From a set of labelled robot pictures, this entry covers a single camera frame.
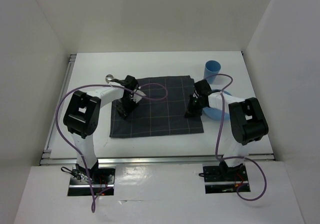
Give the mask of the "dark grey checked cloth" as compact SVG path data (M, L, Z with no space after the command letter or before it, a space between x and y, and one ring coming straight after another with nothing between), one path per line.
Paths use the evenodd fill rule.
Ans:
M199 116L185 118L189 96L194 90L194 79L190 76L167 76L138 79L141 90L150 98L159 99L166 92L168 96L161 101L141 99L138 106L123 119L116 105L112 103L111 138L136 138L167 135L204 133Z

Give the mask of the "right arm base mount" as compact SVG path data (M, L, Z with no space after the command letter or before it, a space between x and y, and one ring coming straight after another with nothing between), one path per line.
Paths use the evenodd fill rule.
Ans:
M204 180L206 194L235 193L240 187L240 192L250 192L247 169L243 164L228 167L225 162L219 165L203 166L198 174Z

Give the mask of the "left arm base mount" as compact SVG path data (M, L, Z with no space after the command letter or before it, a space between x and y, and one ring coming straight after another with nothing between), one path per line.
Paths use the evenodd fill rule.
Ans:
M90 196L90 186L88 177L80 173L76 168L69 169L62 167L62 172L70 175L68 196ZM101 168L98 170L97 175L91 180L94 195L114 195L115 171L112 168Z

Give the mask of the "blue plastic plate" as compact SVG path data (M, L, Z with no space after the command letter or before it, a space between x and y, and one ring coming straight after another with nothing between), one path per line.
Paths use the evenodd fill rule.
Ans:
M219 91L220 90L218 90L218 89L214 89L213 93L217 93ZM231 94L228 91L224 91L223 93L231 96ZM209 117L212 120L215 120L215 121L221 120L222 110L219 110L216 108L205 107L205 108L203 108L202 111L207 117ZM224 113L224 121L229 121L229 120L230 120L230 115L227 112L225 112Z

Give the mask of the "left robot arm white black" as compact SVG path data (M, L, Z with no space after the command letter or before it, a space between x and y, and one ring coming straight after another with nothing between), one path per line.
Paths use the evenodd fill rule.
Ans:
M99 122L100 109L117 100L116 111L125 119L141 100L141 97L135 94L142 92L134 77L128 75L124 80L113 79L110 84L110 87L102 87L90 93L75 91L63 117L63 124L71 134L76 148L76 169L87 183L94 183L99 178L93 133Z

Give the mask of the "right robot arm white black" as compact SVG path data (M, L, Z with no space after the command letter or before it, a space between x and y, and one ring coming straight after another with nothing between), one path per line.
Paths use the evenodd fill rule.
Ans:
M207 80L194 84L194 92L189 97L185 118L201 116L204 108L221 112L220 126L215 147L215 157L219 161L218 174L224 180L231 179L243 166L248 155L247 145L260 141L268 134L269 127L257 98L238 98L225 95L223 90L213 91ZM222 157L218 148L223 131L225 117L229 116L231 142Z

